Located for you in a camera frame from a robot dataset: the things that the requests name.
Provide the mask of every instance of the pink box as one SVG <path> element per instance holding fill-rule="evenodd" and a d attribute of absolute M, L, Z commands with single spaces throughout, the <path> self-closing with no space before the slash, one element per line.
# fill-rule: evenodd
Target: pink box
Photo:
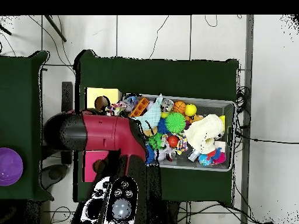
<path fill-rule="evenodd" d="M 107 157 L 109 151 L 97 150 L 97 151 L 85 151 L 83 154 L 82 164 L 82 181 L 93 182 L 96 177 L 96 172 L 93 171 L 93 164 L 97 160 L 103 160 Z"/>

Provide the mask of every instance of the orange toy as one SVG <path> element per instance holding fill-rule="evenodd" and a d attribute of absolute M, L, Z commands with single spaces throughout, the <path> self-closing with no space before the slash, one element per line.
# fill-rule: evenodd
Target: orange toy
<path fill-rule="evenodd" d="M 177 101 L 175 105 L 173 106 L 173 111 L 176 113 L 182 113 L 184 115 L 186 109 L 186 104 L 182 101 Z"/>
<path fill-rule="evenodd" d="M 132 111 L 132 113 L 129 115 L 129 117 L 140 116 L 144 109 L 147 107 L 148 103 L 149 101 L 146 98 L 142 98 L 135 107 L 135 109 Z"/>
<path fill-rule="evenodd" d="M 185 119 L 186 119 L 186 121 L 189 121 L 192 124 L 193 122 L 202 120 L 203 116 L 201 116 L 201 115 L 194 115 L 192 117 L 185 116 Z"/>

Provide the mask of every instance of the red ball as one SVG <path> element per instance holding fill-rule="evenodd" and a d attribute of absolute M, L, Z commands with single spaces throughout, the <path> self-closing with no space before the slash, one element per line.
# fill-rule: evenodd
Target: red ball
<path fill-rule="evenodd" d="M 167 139 L 170 147 L 176 147 L 178 145 L 178 142 L 179 142 L 179 138 L 177 136 L 170 136 L 168 139 Z"/>

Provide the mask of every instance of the yellow block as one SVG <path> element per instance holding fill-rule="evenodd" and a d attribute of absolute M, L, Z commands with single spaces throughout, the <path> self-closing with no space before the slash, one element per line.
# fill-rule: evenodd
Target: yellow block
<path fill-rule="evenodd" d="M 118 89 L 102 89 L 96 87 L 87 88 L 87 108 L 95 108 L 95 100 L 99 96 L 106 96 L 110 103 L 117 103 L 121 100 L 121 92 Z"/>
<path fill-rule="evenodd" d="M 223 132 L 225 132 L 225 115 L 219 117 L 223 122 Z"/>

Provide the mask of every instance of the brown toy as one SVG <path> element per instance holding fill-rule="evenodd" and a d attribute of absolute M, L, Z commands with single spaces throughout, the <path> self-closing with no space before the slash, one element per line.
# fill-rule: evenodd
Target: brown toy
<path fill-rule="evenodd" d="M 156 126 L 156 127 L 153 128 L 152 130 L 151 130 L 151 129 L 148 129 L 148 130 L 146 130 L 146 131 L 143 131 L 143 133 L 144 133 L 145 136 L 147 136 L 147 137 L 151 137 L 151 136 L 153 136 L 152 131 L 153 131 L 154 135 L 156 135 L 157 132 L 158 132 L 158 127 Z"/>
<path fill-rule="evenodd" d="M 146 98 L 142 98 L 135 109 L 132 111 L 132 113 L 129 115 L 129 117 L 138 117 L 142 114 L 144 109 L 147 108 L 149 101 Z"/>
<path fill-rule="evenodd" d="M 186 109 L 186 104 L 182 101 L 176 101 L 175 105 L 173 106 L 173 111 L 176 113 L 182 113 L 184 114 Z"/>
<path fill-rule="evenodd" d="M 192 117 L 185 116 L 185 119 L 186 119 L 186 121 L 189 121 L 190 124 L 191 124 L 191 123 L 193 123 L 193 122 L 202 120 L 202 119 L 203 119 L 203 116 L 201 116 L 201 115 L 194 115 L 194 116 L 192 116 Z"/>

